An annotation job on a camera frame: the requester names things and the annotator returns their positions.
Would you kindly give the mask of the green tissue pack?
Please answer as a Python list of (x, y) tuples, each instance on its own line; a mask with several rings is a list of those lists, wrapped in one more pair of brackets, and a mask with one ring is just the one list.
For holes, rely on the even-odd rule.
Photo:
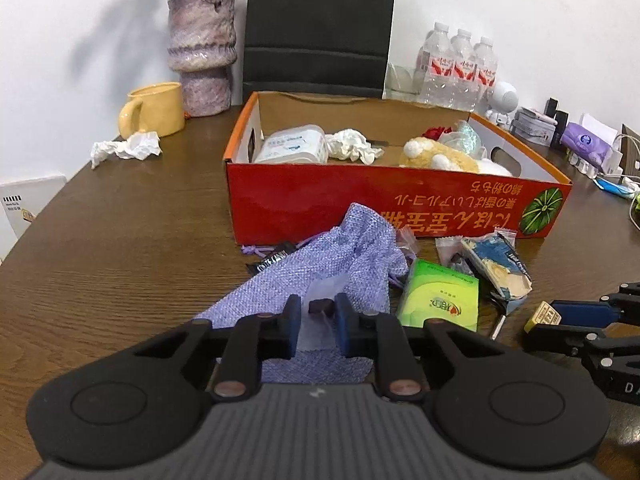
[(440, 318), (472, 332), (477, 331), (480, 282), (473, 275), (416, 259), (398, 307), (403, 326), (422, 327)]

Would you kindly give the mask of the small dark object with tag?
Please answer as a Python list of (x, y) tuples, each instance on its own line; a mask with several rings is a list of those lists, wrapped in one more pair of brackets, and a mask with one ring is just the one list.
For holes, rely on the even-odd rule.
[(327, 318), (332, 318), (334, 312), (334, 301), (329, 298), (311, 300), (308, 306), (309, 314), (324, 314)]

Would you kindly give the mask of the small yellow box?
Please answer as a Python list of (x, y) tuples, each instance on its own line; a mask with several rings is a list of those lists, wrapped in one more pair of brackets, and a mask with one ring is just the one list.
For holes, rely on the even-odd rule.
[(537, 325), (558, 326), (561, 324), (562, 315), (559, 314), (547, 301), (541, 301), (540, 305), (524, 326), (524, 332), (528, 334)]

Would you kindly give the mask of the blue white snack packet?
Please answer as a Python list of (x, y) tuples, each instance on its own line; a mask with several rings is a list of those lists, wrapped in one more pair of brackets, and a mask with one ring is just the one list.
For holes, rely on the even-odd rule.
[(463, 237), (462, 254), (489, 282), (489, 293), (506, 315), (516, 310), (533, 290), (532, 279), (514, 245), (501, 231)]

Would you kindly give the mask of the purple tissue pack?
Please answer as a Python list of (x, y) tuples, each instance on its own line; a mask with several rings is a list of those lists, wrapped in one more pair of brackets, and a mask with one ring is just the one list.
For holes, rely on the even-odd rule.
[(561, 144), (602, 174), (614, 174), (620, 166), (620, 152), (600, 136), (574, 122), (566, 125)]

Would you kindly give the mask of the black small sachet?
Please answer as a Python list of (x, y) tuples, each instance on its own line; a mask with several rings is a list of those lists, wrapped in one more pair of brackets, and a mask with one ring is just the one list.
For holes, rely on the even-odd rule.
[(257, 261), (247, 263), (247, 271), (251, 276), (265, 271), (273, 264), (283, 260), (288, 255), (296, 252), (297, 248), (290, 242), (284, 242), (277, 246), (243, 246), (244, 255), (256, 256)]

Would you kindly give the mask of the red cardboard box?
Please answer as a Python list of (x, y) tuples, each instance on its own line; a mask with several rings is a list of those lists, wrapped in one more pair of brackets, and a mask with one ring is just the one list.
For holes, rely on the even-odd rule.
[[(404, 144), (431, 128), (465, 120), (488, 152), (503, 151), (510, 176), (402, 168)], [(384, 154), (374, 164), (258, 164), (268, 136), (306, 125), (327, 133), (354, 128)], [(572, 182), (551, 162), (477, 114), (392, 100), (255, 92), (226, 150), (224, 170), (235, 240), (240, 245), (299, 242), (341, 222), (352, 203), (378, 212), (418, 237), (477, 236), (505, 228), (545, 237)]]

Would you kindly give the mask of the white carton box left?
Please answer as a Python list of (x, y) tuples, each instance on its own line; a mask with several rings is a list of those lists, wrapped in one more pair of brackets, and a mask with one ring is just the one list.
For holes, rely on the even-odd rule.
[(1, 260), (66, 182), (64, 174), (1, 179)]

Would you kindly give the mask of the red rose decoration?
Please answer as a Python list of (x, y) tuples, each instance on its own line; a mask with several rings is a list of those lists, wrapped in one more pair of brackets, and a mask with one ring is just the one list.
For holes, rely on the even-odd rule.
[(438, 141), (443, 134), (450, 133), (450, 132), (451, 132), (450, 127), (433, 127), (433, 128), (428, 128), (422, 134), (422, 136), (424, 138), (427, 138), (433, 141)]

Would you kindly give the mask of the water bottle middle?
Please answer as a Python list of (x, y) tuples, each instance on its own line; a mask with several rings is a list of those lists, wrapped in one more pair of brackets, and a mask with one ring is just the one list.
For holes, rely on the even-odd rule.
[(454, 107), (468, 112), (474, 108), (477, 97), (477, 62), (471, 36), (472, 32), (459, 28), (457, 35), (451, 39), (454, 49)]

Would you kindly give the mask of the water bottle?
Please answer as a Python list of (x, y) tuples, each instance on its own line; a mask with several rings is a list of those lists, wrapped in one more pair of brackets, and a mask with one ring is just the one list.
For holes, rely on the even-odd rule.
[(494, 51), (494, 42), (487, 37), (480, 38), (474, 47), (476, 57), (476, 82), (478, 99), (476, 110), (480, 110), (488, 98), (489, 91), (495, 87), (498, 70), (498, 58)]
[(420, 53), (423, 82), (420, 100), (440, 107), (452, 104), (452, 72), (454, 50), (448, 36), (449, 26), (436, 22), (427, 34)]
[(459, 28), (457, 35), (451, 39), (454, 49), (454, 107), (468, 112), (474, 108), (477, 97), (477, 62), (471, 36), (472, 32)]

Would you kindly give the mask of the water bottle left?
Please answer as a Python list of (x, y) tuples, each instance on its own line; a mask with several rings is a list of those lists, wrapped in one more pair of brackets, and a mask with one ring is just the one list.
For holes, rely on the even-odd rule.
[(420, 100), (440, 107), (452, 104), (452, 72), (454, 50), (448, 36), (449, 26), (436, 22), (427, 34), (420, 53), (423, 82)]

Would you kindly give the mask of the crumpled white tissue in box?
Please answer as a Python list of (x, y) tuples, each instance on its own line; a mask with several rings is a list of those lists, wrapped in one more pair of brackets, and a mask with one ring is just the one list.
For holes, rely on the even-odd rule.
[(343, 129), (326, 134), (324, 140), (329, 158), (372, 165), (384, 154), (382, 148), (373, 146), (361, 132), (355, 129)]

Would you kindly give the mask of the purple ceramic vase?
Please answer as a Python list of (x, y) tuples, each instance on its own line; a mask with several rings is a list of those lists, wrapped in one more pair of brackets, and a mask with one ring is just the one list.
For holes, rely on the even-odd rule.
[(168, 66), (180, 77), (191, 117), (228, 110), (235, 49), (234, 0), (168, 0)]

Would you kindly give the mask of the black paper bag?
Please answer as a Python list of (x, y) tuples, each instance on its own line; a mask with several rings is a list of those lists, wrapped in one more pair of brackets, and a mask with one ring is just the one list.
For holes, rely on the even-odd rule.
[(247, 0), (244, 96), (259, 91), (378, 98), (394, 0)]

